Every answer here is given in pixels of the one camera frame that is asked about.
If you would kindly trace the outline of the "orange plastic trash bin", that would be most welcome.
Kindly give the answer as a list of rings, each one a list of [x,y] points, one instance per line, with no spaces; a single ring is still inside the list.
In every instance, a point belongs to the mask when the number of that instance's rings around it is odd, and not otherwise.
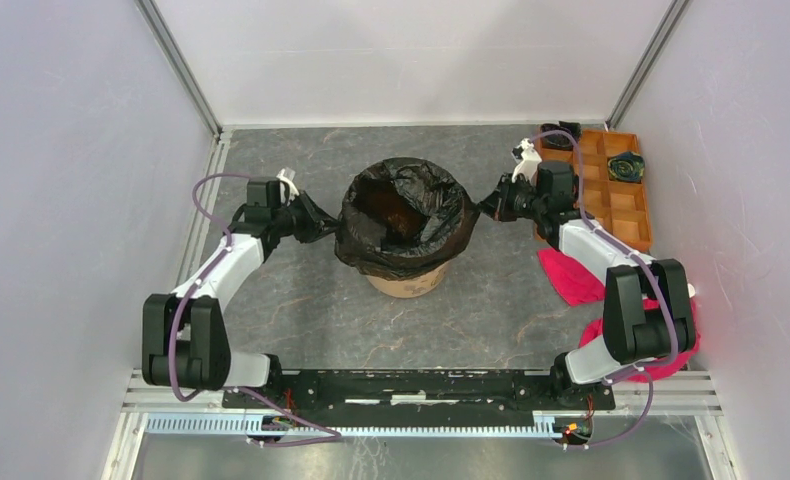
[[[406,280],[386,280],[366,275],[366,280],[379,292],[397,299],[417,298],[436,289],[444,280],[451,262],[447,261],[434,270]]]

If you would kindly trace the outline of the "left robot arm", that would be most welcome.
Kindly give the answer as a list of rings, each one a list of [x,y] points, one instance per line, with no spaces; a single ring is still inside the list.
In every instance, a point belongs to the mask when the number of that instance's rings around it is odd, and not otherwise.
[[[142,375],[167,386],[181,401],[201,391],[247,387],[261,407],[285,394],[275,356],[233,352],[223,310],[280,241],[301,244],[331,233],[337,220],[319,207],[284,168],[272,177],[248,177],[246,200],[223,227],[216,250],[194,274],[166,294],[152,294],[142,310]]]

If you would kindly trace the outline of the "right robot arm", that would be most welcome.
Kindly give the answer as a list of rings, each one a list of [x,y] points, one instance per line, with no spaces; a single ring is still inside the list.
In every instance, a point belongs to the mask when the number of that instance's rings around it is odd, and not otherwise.
[[[691,285],[682,264],[642,254],[610,234],[579,201],[580,181],[561,161],[521,162],[479,203],[495,221],[526,219],[556,251],[577,261],[604,288],[602,332],[560,355],[548,382],[551,400],[573,408],[589,384],[612,384],[672,365],[697,344]]]

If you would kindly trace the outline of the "black plastic trash bag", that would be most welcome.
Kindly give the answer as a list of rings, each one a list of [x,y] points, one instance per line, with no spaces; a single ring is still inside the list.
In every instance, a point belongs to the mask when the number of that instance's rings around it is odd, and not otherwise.
[[[346,190],[334,254],[365,276],[413,279],[460,255],[480,215],[445,168],[421,158],[387,158],[358,173]]]

